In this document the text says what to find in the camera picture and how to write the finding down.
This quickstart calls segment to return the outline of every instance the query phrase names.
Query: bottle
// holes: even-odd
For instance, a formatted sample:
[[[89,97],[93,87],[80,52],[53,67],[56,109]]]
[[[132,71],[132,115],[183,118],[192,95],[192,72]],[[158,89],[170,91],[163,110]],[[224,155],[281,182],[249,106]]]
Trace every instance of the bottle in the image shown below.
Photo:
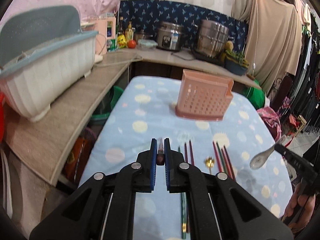
[[[119,21],[119,28],[118,28],[118,35],[124,34],[123,31],[123,17],[120,17],[120,21]]]
[[[131,22],[129,22],[128,28],[124,32],[124,36],[127,42],[133,40],[133,29]]]

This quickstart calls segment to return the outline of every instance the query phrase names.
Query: human hand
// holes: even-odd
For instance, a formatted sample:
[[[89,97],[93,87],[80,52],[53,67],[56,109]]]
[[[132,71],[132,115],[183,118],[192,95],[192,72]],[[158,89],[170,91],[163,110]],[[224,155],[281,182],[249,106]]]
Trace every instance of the human hand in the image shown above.
[[[304,207],[305,209],[302,212],[299,220],[296,223],[292,223],[289,226],[293,232],[300,231],[301,229],[305,228],[305,226],[309,223],[316,203],[316,195],[310,197],[307,195],[301,195],[298,197],[300,186],[301,183],[299,183],[296,186],[296,189],[284,211],[285,217],[291,217],[293,215],[293,209],[296,207],[297,204],[301,207]]]

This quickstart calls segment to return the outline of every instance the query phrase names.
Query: metal screw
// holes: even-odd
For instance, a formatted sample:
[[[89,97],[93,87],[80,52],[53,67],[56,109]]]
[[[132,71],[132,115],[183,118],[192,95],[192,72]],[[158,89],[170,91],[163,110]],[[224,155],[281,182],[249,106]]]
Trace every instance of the metal screw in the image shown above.
[[[183,170],[189,169],[190,165],[188,163],[180,163],[179,167]]]
[[[131,168],[137,170],[141,168],[141,164],[140,163],[132,163],[131,164]]]
[[[220,172],[218,175],[217,175],[218,179],[221,179],[221,180],[226,180],[228,178],[228,175],[225,174],[224,172]]]
[[[97,172],[96,174],[94,174],[93,178],[96,180],[100,180],[103,178],[103,174],[101,172]]]

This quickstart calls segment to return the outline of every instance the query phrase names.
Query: pink basket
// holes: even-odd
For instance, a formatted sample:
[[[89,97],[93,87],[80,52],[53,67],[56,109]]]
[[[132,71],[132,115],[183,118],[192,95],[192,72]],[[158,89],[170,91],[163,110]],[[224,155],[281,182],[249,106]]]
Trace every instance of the pink basket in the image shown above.
[[[220,121],[233,99],[232,87],[233,80],[230,78],[184,69],[176,115]]]

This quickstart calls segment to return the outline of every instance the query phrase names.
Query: beige countertop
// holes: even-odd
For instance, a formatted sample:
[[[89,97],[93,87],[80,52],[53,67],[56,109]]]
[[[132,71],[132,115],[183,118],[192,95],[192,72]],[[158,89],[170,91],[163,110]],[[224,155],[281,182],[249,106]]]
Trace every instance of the beige countertop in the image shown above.
[[[95,108],[130,63],[93,68],[52,104],[39,122],[31,123],[4,106],[4,140],[41,179],[56,185],[68,155]]]
[[[134,51],[138,53],[143,58],[143,61],[145,62],[161,63],[166,65],[172,65],[172,66],[177,66],[182,68],[203,71],[203,72],[207,72],[207,73],[211,73],[219,76],[232,78],[235,82],[239,82],[247,86],[261,89],[261,87],[258,84],[256,84],[253,80],[248,78],[246,75],[244,76],[235,75],[223,67],[220,67],[218,65],[214,65],[205,61],[200,61],[196,59],[185,60],[172,55],[170,51],[161,50],[161,49],[150,49],[150,50],[125,49],[125,50],[128,50],[130,52]],[[188,58],[188,59],[193,57],[190,49],[183,49],[181,52],[178,53],[178,55],[180,57]]]

